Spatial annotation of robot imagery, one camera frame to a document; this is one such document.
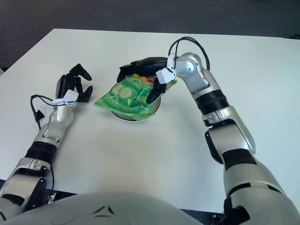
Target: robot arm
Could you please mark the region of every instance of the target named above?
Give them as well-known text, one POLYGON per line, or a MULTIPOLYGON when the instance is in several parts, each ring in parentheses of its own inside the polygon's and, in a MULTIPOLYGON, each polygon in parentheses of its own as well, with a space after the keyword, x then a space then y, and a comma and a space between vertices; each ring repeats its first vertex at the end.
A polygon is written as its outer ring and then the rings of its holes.
POLYGON ((80 64, 59 79, 56 89, 57 99, 51 102, 53 112, 49 116, 48 123, 40 129, 27 154, 20 159, 1 188, 0 224, 24 211, 42 205, 47 184, 45 177, 51 169, 53 157, 63 140, 65 131, 73 121, 72 110, 76 102, 88 102, 92 93, 92 86, 83 92, 79 75, 91 80, 90 75, 80 64))
POLYGON ((158 71, 160 82, 177 75, 202 113, 212 157, 224 165, 224 212, 231 224, 299 224, 300 215, 272 173, 255 157, 255 142, 246 125, 198 55, 176 59, 176 69, 158 71))

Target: silver robot arm segment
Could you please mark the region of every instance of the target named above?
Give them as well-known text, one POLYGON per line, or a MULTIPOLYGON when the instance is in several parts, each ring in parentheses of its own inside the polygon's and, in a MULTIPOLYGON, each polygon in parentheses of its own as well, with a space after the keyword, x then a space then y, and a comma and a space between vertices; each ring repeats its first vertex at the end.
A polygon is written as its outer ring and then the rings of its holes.
POLYGON ((255 142, 198 55, 176 60, 176 74, 187 85, 207 127, 212 157, 224 165, 226 219, 232 224, 300 224, 300 214, 272 173, 255 157, 255 142))

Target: robotic hand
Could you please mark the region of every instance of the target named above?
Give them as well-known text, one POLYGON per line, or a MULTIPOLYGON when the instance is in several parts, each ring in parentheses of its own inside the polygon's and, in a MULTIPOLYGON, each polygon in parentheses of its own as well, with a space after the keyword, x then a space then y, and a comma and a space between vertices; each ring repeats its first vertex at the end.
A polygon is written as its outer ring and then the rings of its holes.
POLYGON ((47 184, 45 177, 52 167, 51 162, 65 131, 73 121, 72 110, 76 102, 88 102, 93 91, 90 86, 83 92, 80 75, 88 81, 92 80, 80 64, 59 79, 56 99, 51 104, 47 103, 53 107, 53 112, 42 128, 39 120, 44 115, 40 111, 35 112, 32 100, 36 97, 51 99, 40 95, 31 97, 31 107, 40 131, 0 190, 0 224, 23 211, 42 205, 47 184))

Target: plastic bag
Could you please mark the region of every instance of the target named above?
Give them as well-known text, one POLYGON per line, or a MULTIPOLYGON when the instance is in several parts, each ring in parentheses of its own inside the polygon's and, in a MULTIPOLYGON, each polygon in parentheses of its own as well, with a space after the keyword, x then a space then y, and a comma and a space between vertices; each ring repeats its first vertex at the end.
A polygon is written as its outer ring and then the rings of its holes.
MULTIPOLYGON (((121 113, 133 120, 143 120, 155 114, 151 108, 159 100, 159 97, 151 104, 146 102, 148 95, 153 90, 155 79, 155 76, 142 77, 137 74, 128 76, 96 101, 94 105, 121 113)), ((176 80, 169 82, 166 89, 172 87, 176 82, 176 80)))

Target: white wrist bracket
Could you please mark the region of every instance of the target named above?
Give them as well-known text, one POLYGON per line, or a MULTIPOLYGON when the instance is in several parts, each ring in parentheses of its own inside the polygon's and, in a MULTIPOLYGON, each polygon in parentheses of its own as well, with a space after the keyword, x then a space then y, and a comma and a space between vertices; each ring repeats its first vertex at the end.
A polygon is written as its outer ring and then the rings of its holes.
POLYGON ((175 65, 175 53, 171 53, 168 57, 167 66, 156 72, 159 83, 169 83, 176 77, 174 65, 175 65))
POLYGON ((76 104, 76 100, 78 99, 78 93, 73 90, 67 90, 64 98, 58 98, 52 101, 52 105, 61 105, 66 104, 68 106, 73 106, 76 104))

